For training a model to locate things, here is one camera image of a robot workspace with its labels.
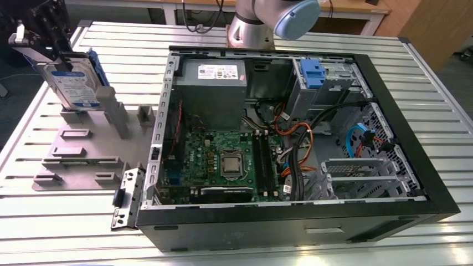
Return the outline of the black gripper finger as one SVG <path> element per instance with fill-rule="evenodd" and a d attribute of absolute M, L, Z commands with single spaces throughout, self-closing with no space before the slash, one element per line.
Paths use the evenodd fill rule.
<path fill-rule="evenodd" d="M 90 70 L 90 55 L 84 52 L 60 52 L 62 65 L 60 71 L 74 71 L 75 68 Z"/>

